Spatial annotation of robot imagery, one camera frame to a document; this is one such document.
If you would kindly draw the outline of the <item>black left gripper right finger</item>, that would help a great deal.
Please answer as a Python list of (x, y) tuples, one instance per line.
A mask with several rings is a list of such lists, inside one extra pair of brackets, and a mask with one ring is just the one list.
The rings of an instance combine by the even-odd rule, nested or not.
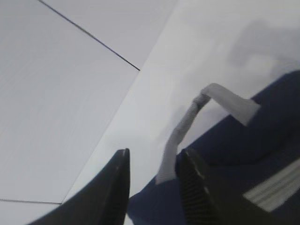
[(180, 199), (189, 225), (297, 225), (300, 162), (209, 166), (193, 149), (182, 153)]

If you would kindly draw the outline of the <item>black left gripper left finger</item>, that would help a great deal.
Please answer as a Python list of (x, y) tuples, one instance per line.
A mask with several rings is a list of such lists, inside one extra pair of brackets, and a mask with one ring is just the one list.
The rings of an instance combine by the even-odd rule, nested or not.
[(130, 151), (118, 150), (77, 194), (33, 225), (122, 225), (130, 190)]

